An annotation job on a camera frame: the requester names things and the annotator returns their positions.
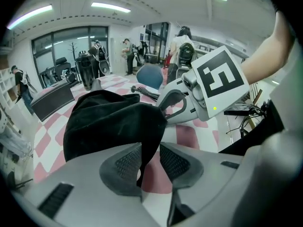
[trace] mesh vent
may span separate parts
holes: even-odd
[[[141,166],[141,147],[117,160],[117,173],[124,180],[133,183],[137,180],[138,169]]]
[[[53,218],[74,187],[60,183],[38,208],[46,216]]]
[[[190,168],[190,163],[186,159],[163,146],[160,146],[160,162],[171,181]]]

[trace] person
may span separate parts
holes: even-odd
[[[248,83],[252,84],[265,79],[282,68],[287,62],[293,45],[294,33],[284,14],[277,10],[272,35],[263,41],[253,55],[241,64]],[[261,145],[269,136],[281,132],[284,126],[272,101],[268,102],[266,112],[266,118],[249,134],[220,153],[243,156],[248,148]]]
[[[93,56],[91,59],[91,64],[93,67],[93,73],[94,73],[94,78],[100,78],[103,77],[104,74],[101,72],[101,69],[99,67],[99,62],[96,60],[96,56],[98,55],[98,48],[100,47],[100,42],[99,40],[95,40],[94,46],[92,46],[89,50],[88,53]]]
[[[171,44],[170,44],[170,52],[169,56],[171,56],[169,62],[169,70],[167,75],[167,84],[174,81],[176,79],[176,73],[178,70],[178,52],[180,46],[184,43],[190,43],[193,47],[195,47],[194,43],[191,41],[191,32],[190,28],[187,26],[182,26],[181,30],[179,31],[177,37],[175,37]]]
[[[13,66],[11,68],[12,73],[15,75],[15,82],[16,86],[18,87],[18,94],[21,95],[21,97],[24,100],[24,104],[29,110],[29,112],[33,115],[34,111],[31,108],[30,104],[33,100],[33,97],[31,96],[28,84],[23,80],[24,72],[21,70],[18,70],[17,66]]]
[[[123,53],[127,55],[127,73],[126,76],[132,75],[133,73],[133,61],[134,61],[134,53],[132,50],[133,44],[129,41],[129,39],[125,39],[123,43],[126,45],[126,48],[122,50]]]
[[[284,14],[278,10],[272,35],[241,64],[248,83],[258,82],[281,69],[286,64],[293,45],[294,35]]]

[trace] robotic arm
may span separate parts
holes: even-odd
[[[207,121],[238,101],[249,84],[229,50],[222,46],[192,62],[192,69],[170,82],[156,106],[165,111],[183,101],[183,107],[166,117],[169,124],[196,118]]]

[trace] human arm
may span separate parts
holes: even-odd
[[[294,44],[289,24],[281,11],[276,13],[272,35],[242,63],[243,73],[249,84],[267,78],[282,68]]]
[[[122,50],[122,52],[129,52],[131,49],[130,49],[130,46],[127,45],[125,49]]]

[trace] person with dark hair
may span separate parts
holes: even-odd
[[[19,70],[17,66],[12,66],[11,72],[15,75],[15,82],[16,86],[18,87],[18,94],[21,95],[21,97],[24,100],[24,104],[29,110],[29,112],[33,115],[34,110],[30,106],[33,97],[30,95],[29,89],[28,89],[28,81],[26,72]]]
[[[183,45],[184,43],[190,43],[193,47],[195,47],[191,39],[192,37],[191,37],[190,28],[187,26],[182,26],[177,37],[175,37],[172,40],[170,44],[170,52],[169,52],[169,55],[171,55],[171,59],[169,62],[169,70],[167,73],[167,83],[170,83],[176,79],[176,73],[178,70],[178,62],[179,62],[178,52],[180,46]]]
[[[122,50],[123,53],[126,53],[127,55],[127,74],[128,75],[132,75],[133,73],[133,61],[134,61],[134,53],[132,50],[132,46],[133,44],[129,41],[129,39],[125,39],[123,41],[124,44],[126,44],[126,48]]]
[[[93,67],[93,73],[94,73],[94,78],[97,79],[99,77],[103,77],[103,73],[101,72],[101,69],[99,67],[99,62],[96,60],[96,56],[98,55],[98,48],[100,47],[100,42],[99,40],[95,40],[94,46],[92,46],[89,50],[88,53],[93,56],[91,59],[91,64]]]

